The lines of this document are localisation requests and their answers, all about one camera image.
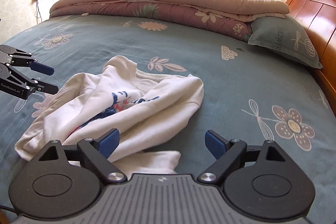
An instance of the teal pillow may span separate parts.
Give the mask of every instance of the teal pillow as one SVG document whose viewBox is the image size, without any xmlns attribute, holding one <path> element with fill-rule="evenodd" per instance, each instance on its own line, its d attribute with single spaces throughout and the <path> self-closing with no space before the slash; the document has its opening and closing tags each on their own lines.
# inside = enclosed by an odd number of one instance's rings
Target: teal pillow
<svg viewBox="0 0 336 224">
<path fill-rule="evenodd" d="M 303 65 L 321 69 L 319 56 L 303 27 L 290 15 L 261 17 L 251 23 L 249 45 L 270 49 Z"/>
</svg>

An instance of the silver bolt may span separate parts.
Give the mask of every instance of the silver bolt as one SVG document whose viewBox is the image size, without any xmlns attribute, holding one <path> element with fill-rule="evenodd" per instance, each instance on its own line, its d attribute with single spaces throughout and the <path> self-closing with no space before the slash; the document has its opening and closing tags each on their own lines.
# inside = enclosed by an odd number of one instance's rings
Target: silver bolt
<svg viewBox="0 0 336 224">
<path fill-rule="evenodd" d="M 202 175 L 199 176 L 199 178 L 203 181 L 214 181 L 217 179 L 216 175 L 213 173 L 203 173 Z"/>
<path fill-rule="evenodd" d="M 122 173 L 113 172 L 108 175 L 108 179 L 112 181 L 120 181 L 124 179 L 124 175 Z"/>
</svg>

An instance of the white shirt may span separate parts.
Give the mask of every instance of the white shirt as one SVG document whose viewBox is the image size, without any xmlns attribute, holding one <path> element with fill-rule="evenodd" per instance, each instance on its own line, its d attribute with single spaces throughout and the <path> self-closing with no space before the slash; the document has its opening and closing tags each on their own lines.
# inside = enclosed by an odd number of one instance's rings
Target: white shirt
<svg viewBox="0 0 336 224">
<path fill-rule="evenodd" d="M 173 174 L 179 152 L 141 151 L 180 132 L 202 100 L 199 78 L 145 73 L 126 57 L 115 56 L 100 75 L 71 77 L 15 144 L 15 150 L 30 160 L 50 140 L 76 144 L 117 128 L 120 144 L 108 159 L 128 177 L 132 173 Z"/>
</svg>

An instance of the wooden bed frame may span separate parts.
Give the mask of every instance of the wooden bed frame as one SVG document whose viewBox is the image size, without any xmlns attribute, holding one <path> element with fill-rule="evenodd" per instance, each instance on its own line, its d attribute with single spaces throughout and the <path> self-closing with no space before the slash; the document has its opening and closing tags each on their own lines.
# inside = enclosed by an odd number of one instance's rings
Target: wooden bed frame
<svg viewBox="0 0 336 224">
<path fill-rule="evenodd" d="M 336 0 L 287 0 L 290 15 L 305 29 L 313 43 L 321 70 L 311 69 L 336 115 Z"/>
</svg>

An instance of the brown headboard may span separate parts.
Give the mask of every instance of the brown headboard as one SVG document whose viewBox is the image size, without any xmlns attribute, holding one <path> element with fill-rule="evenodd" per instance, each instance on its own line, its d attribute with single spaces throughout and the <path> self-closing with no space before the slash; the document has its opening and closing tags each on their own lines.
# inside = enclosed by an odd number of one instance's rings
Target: brown headboard
<svg viewBox="0 0 336 224">
<path fill-rule="evenodd" d="M 313 43 L 321 70 L 311 73 L 336 115 L 336 0 L 287 0 L 290 15 L 303 26 Z"/>
</svg>

